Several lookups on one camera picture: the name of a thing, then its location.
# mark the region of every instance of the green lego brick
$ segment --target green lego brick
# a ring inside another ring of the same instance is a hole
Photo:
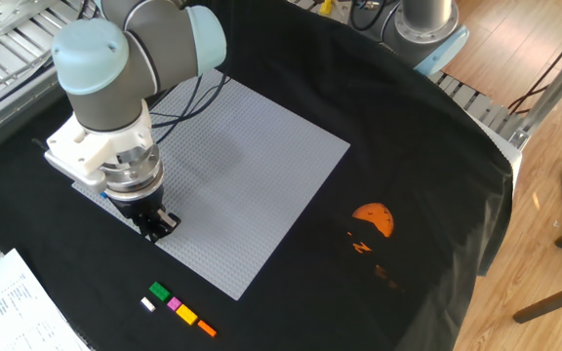
[[[157,298],[161,299],[162,302],[166,302],[169,297],[171,297],[171,293],[166,290],[166,288],[162,287],[161,284],[155,282],[149,288],[149,290],[157,296]]]

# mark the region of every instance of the gray baseplate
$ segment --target gray baseplate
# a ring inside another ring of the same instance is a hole
[[[195,101],[220,78],[217,71],[206,73]],[[195,81],[179,85],[153,111],[181,113]],[[154,130],[154,138],[165,131]],[[160,144],[164,203],[182,224],[157,246],[239,299],[348,147],[229,82],[204,113],[178,125]],[[73,187],[138,230],[99,194]]]

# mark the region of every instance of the yellow lego brick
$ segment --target yellow lego brick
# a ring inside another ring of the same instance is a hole
[[[333,8],[333,6],[331,4],[332,1],[333,0],[324,0],[322,5],[320,5],[320,14],[329,15],[331,13],[331,9]]]
[[[198,318],[198,316],[184,304],[177,309],[177,315],[180,316],[189,325],[193,325]]]

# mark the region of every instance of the wooden floor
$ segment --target wooden floor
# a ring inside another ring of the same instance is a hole
[[[445,71],[495,102],[523,95],[562,50],[562,0],[458,4],[471,35]],[[488,276],[477,279],[456,350],[562,351],[562,310],[525,325],[511,320],[562,290],[562,250],[553,245],[562,234],[561,174],[562,101],[524,150],[508,233]]]

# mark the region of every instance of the metal pole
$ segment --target metal pole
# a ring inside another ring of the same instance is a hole
[[[418,32],[441,28],[452,11],[452,0],[402,0],[405,21]]]
[[[531,135],[542,123],[545,116],[554,108],[562,98],[562,70],[558,73],[554,81],[550,83],[542,97],[535,103],[531,111],[526,116],[526,127],[524,132]]]

